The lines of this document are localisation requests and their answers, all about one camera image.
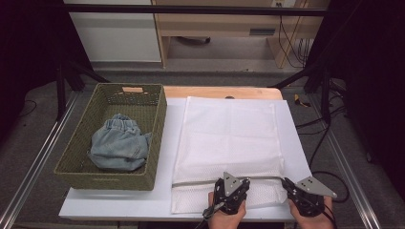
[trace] white table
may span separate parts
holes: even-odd
[[[59,215],[75,220],[200,221],[202,214],[170,213],[171,184],[180,139],[185,98],[167,98],[167,113],[160,147],[160,159],[153,191],[75,190],[69,191]],[[285,176],[298,181],[310,176],[301,142],[288,104],[276,105],[280,143],[285,158]],[[243,221],[293,221],[288,204],[247,209]]]

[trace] wicker basket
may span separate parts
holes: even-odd
[[[166,108],[162,85],[97,84],[53,172],[76,189],[153,190]],[[133,172],[100,170],[87,157],[93,133],[118,113],[152,133],[146,164]]]

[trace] light blue denim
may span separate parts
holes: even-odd
[[[92,136],[90,160],[100,169],[133,171],[145,164],[149,138],[135,120],[115,114]]]

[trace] folded white fabric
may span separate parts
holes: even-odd
[[[224,172],[251,177],[246,208],[285,201],[275,105],[270,100],[188,97],[172,183],[172,213],[201,213]]]

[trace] human hand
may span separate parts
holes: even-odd
[[[208,206],[212,205],[214,201],[214,193],[208,194]],[[242,201],[241,206],[238,209],[238,213],[235,215],[228,215],[223,211],[219,210],[216,212],[212,218],[208,221],[208,226],[210,229],[236,229],[238,228],[239,222],[246,215],[246,205],[245,200]]]
[[[332,219],[332,213],[330,212],[331,210],[331,197],[324,197],[324,202],[325,202],[325,211],[326,214],[328,214]],[[291,199],[288,200],[289,204],[289,210],[291,214],[295,217],[297,220],[298,224],[302,229],[333,229],[333,224],[331,221],[324,215],[320,214],[314,218],[306,218],[300,215],[298,208],[295,206],[294,202],[292,202]]]

